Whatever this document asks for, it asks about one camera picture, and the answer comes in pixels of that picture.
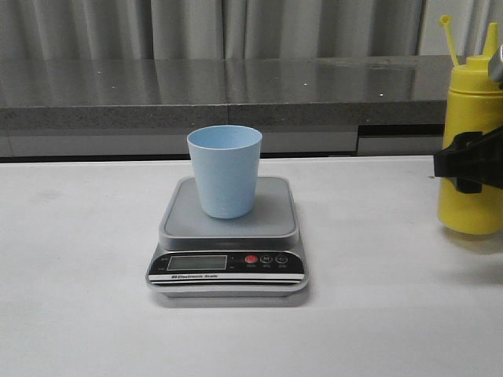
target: gray curtain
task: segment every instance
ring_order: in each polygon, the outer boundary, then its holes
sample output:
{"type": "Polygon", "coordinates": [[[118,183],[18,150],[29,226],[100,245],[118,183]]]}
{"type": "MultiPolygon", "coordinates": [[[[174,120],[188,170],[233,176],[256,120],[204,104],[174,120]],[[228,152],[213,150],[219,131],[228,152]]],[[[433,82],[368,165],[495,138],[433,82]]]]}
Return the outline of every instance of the gray curtain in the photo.
{"type": "Polygon", "coordinates": [[[498,0],[0,0],[0,60],[254,59],[477,49],[498,0]]]}

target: scale button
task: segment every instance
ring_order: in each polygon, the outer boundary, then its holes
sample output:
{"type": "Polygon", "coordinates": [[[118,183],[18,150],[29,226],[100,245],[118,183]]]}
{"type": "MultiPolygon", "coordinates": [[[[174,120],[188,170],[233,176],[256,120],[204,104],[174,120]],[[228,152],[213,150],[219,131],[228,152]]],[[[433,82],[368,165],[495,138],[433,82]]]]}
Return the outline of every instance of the scale button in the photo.
{"type": "Polygon", "coordinates": [[[288,262],[288,258],[286,258],[285,255],[277,255],[274,260],[278,263],[281,263],[281,264],[288,262]]]}
{"type": "Polygon", "coordinates": [[[255,263],[258,260],[259,259],[257,258],[257,256],[253,254],[248,254],[246,257],[244,257],[244,261],[247,263],[255,263]]]}
{"type": "Polygon", "coordinates": [[[262,257],[260,257],[260,261],[262,263],[271,263],[273,259],[269,255],[263,255],[262,257]]]}

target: lcd display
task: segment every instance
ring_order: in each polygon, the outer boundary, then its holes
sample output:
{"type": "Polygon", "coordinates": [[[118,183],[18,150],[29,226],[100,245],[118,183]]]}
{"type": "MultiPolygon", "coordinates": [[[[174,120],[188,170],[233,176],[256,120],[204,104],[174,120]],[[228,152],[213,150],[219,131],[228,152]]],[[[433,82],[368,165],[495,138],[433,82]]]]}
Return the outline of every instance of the lcd display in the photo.
{"type": "Polygon", "coordinates": [[[171,257],[168,271],[197,269],[226,269],[226,255],[195,255],[171,257]]]}

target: black clamp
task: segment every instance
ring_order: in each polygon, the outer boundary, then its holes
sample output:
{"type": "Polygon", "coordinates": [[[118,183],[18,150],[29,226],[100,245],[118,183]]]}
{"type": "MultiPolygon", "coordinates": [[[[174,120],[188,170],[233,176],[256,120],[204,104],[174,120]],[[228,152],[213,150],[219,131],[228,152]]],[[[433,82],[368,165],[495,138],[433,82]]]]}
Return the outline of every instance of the black clamp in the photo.
{"type": "Polygon", "coordinates": [[[503,126],[485,135],[458,134],[433,161],[435,176],[450,179],[459,192],[482,192],[482,184],[503,189],[503,126]]]}

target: white table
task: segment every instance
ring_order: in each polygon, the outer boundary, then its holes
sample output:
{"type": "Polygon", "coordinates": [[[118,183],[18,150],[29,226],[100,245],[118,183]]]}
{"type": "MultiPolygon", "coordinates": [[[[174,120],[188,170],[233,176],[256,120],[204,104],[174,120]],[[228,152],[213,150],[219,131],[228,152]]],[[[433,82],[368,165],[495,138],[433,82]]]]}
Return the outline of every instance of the white table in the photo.
{"type": "Polygon", "coordinates": [[[146,287],[157,226],[191,173],[0,165],[1,376],[503,373],[503,235],[442,227],[430,157],[261,162],[291,183],[311,274],[284,306],[180,304],[146,287]]]}

